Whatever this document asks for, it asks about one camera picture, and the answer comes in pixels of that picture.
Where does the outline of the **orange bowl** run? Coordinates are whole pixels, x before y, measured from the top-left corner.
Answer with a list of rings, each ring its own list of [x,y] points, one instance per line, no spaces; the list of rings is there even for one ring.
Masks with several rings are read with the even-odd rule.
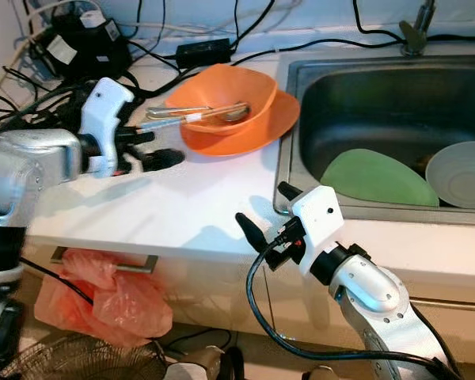
[[[169,108],[183,106],[222,106],[245,102],[249,114],[238,122],[224,122],[212,116],[199,122],[187,123],[186,128],[215,136],[230,136],[262,127],[271,115],[271,106],[277,97],[276,80],[259,71],[216,64],[180,84],[166,98]]]

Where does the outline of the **green plate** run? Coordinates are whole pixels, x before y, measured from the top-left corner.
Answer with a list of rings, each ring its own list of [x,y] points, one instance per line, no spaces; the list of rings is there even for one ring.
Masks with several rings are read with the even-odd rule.
[[[333,159],[321,184],[343,196],[371,202],[437,207],[440,198],[412,168],[374,150],[347,150]]]

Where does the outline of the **white base cabinet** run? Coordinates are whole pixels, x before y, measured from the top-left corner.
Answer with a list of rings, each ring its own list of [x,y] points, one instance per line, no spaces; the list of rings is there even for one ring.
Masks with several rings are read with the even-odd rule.
[[[245,276],[253,259],[247,243],[237,256],[201,260],[193,253],[166,256],[157,249],[154,275],[165,284],[173,318],[187,325],[219,327],[261,334],[245,297]],[[399,276],[412,297],[475,302],[475,253],[438,249],[431,244],[385,244],[364,240],[361,246],[378,265]],[[361,348],[357,332],[340,307],[314,279],[299,275],[293,264],[256,275],[259,307],[278,333],[305,347]],[[475,364],[475,312],[417,305],[459,362]]]

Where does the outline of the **black charger box white labels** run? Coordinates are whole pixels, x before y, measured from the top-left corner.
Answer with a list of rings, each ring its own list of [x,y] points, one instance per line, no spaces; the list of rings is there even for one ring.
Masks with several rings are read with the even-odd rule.
[[[52,25],[28,47],[36,62],[56,78],[119,78],[133,63],[128,40],[113,19],[99,28],[83,28],[79,15],[54,17]]]

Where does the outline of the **black power adapter brick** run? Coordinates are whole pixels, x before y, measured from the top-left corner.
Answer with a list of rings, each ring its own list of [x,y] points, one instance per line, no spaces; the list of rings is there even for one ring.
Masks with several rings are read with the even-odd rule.
[[[179,68],[189,69],[229,63],[233,53],[233,44],[224,37],[224,39],[182,44],[176,48],[173,60]]]

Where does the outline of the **steel sink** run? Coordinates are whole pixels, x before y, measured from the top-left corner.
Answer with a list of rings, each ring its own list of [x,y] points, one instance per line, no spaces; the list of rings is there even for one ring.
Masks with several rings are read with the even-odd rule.
[[[276,178],[303,191],[347,150],[418,168],[475,141],[475,55],[298,59],[283,65],[283,88],[300,116],[281,138]]]

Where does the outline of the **white plug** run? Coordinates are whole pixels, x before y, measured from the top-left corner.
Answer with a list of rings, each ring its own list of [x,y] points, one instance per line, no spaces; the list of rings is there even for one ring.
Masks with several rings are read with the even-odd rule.
[[[93,9],[82,12],[82,14],[79,15],[79,21],[82,23],[84,29],[92,29],[99,28],[99,26],[103,25],[107,19],[104,16],[103,11]]]

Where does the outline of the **red plastic bag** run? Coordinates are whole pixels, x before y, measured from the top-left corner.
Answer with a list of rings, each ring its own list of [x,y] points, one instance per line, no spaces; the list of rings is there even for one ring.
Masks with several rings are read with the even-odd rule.
[[[165,284],[156,275],[118,271],[119,258],[107,251],[68,249],[57,269],[92,301],[57,279],[43,279],[32,311],[57,329],[89,334],[122,348],[135,348],[173,327]]]

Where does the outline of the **grey bowl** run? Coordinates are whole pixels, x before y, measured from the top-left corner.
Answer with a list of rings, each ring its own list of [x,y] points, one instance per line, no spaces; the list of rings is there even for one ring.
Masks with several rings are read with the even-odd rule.
[[[475,209],[475,141],[456,142],[434,154],[425,180],[445,203]]]

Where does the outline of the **metal faucet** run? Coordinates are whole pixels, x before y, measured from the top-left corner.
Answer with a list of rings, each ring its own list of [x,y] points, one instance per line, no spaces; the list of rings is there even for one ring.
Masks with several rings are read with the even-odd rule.
[[[427,46],[428,29],[435,14],[435,0],[424,0],[413,23],[400,21],[399,29],[405,39],[401,54],[405,57],[417,57],[424,54]]]

